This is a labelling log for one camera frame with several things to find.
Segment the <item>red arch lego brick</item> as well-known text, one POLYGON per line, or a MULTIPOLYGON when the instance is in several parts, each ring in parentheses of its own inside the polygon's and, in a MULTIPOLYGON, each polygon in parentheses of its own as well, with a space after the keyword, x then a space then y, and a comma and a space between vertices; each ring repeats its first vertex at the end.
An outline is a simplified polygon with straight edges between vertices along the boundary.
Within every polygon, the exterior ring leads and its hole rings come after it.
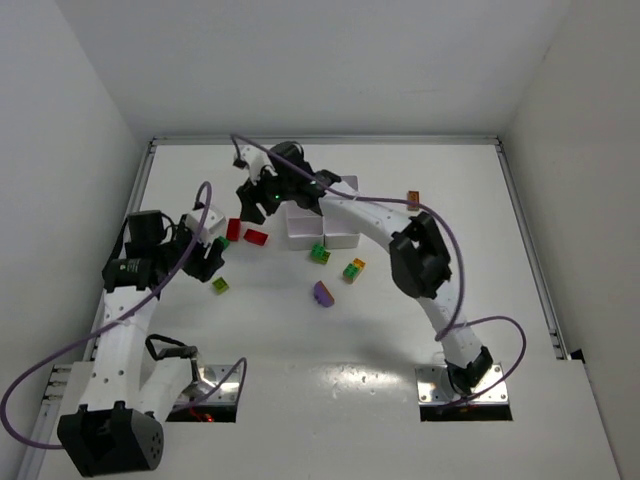
POLYGON ((248 228, 244 233, 244 240, 257 246, 264 246, 268 238, 268 234, 251 228, 248 228))

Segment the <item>orange lego brick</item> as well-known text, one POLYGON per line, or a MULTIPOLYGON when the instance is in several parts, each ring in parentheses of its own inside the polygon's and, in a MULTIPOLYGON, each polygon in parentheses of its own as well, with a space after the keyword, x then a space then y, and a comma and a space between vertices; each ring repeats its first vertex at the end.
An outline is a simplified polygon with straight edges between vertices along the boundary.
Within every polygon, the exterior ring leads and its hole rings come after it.
POLYGON ((418 191, 409 190, 407 192, 407 210, 408 211, 420 210, 420 196, 418 191))

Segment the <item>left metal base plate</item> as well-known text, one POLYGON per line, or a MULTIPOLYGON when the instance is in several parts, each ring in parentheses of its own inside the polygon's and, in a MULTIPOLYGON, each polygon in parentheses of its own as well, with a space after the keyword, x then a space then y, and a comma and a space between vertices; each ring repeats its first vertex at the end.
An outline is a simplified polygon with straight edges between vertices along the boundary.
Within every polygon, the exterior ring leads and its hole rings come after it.
POLYGON ((236 406, 244 387, 245 367, 207 364, 198 368, 195 382, 177 398, 174 408, 236 406))

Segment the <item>yellow-green lego brick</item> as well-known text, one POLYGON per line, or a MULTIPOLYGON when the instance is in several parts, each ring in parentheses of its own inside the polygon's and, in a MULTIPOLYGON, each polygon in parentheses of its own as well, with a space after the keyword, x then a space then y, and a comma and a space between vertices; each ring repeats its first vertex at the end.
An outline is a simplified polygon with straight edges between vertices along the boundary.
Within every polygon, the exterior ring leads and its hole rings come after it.
POLYGON ((213 280, 212 287, 217 295, 220 295, 229 290, 229 284, 223 277, 218 277, 213 280))

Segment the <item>small green lego brick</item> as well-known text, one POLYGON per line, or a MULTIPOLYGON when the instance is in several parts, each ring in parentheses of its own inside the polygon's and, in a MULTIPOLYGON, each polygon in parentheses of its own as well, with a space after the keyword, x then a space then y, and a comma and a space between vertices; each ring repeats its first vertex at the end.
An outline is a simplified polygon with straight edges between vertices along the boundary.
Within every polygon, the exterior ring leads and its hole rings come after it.
POLYGON ((221 246, 222 250, 226 250, 230 245, 230 241, 223 236, 218 236, 215 242, 221 246))

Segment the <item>white divided storage box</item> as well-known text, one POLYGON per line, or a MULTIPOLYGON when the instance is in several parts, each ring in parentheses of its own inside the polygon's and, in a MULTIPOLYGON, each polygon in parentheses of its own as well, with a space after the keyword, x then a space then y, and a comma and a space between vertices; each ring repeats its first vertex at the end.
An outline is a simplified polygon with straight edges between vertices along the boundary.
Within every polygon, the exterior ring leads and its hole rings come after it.
POLYGON ((361 238, 346 223, 304 210, 293 201, 285 203, 285 221, 291 250, 310 250, 316 244, 329 250, 354 249, 361 238))

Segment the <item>green and yellow lego stack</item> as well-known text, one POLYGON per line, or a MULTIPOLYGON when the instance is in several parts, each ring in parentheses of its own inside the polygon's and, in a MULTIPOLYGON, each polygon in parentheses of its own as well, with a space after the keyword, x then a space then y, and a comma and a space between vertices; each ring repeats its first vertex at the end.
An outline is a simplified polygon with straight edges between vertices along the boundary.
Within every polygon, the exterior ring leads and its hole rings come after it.
POLYGON ((323 244, 314 244, 310 250, 310 258, 313 262, 326 265, 330 259, 331 252, 323 244))

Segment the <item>purple half-round lego piece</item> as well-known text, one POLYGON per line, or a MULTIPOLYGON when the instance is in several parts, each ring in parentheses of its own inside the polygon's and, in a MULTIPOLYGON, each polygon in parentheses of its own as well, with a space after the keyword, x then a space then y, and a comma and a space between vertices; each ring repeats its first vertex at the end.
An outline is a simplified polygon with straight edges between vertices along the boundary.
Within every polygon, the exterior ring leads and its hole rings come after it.
POLYGON ((315 301, 324 308, 330 308, 335 304, 333 295, 322 281, 314 284, 313 297, 315 301))

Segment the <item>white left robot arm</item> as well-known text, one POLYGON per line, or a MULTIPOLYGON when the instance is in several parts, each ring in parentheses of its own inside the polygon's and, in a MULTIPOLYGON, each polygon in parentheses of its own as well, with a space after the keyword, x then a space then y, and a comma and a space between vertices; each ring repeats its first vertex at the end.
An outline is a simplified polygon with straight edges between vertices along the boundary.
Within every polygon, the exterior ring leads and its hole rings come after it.
POLYGON ((196 347, 167 339, 155 350, 149 327, 159 286, 171 271, 205 283, 223 266, 217 229, 224 214, 198 203, 173 222, 159 210, 129 215, 102 271, 103 321, 77 410, 60 417, 58 438, 83 477, 152 471, 163 424, 175 404, 204 394, 196 347))

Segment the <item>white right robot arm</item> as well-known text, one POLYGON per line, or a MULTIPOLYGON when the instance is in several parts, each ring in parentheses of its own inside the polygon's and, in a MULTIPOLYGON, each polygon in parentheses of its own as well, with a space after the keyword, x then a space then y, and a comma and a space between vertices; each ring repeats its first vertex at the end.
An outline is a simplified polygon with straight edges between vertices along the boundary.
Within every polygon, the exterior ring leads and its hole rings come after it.
POLYGON ((242 220, 263 224, 282 203, 293 202, 381 246, 389 254, 394 284, 419 303, 431 322, 454 391, 471 396, 493 359, 465 323, 465 278, 451 270, 462 255, 446 222, 424 207, 414 213, 394 210, 389 198, 362 195, 341 176, 313 170, 295 141, 265 148, 235 136, 232 143, 234 166, 248 174, 236 191, 242 220))

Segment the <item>green orange lego stack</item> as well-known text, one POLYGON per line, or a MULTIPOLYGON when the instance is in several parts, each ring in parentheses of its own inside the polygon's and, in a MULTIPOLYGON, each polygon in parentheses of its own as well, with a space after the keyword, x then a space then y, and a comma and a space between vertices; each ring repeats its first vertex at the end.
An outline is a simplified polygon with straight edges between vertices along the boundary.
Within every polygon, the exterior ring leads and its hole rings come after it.
POLYGON ((359 258, 354 258, 343 270, 343 279, 353 284, 366 267, 366 263, 359 258))

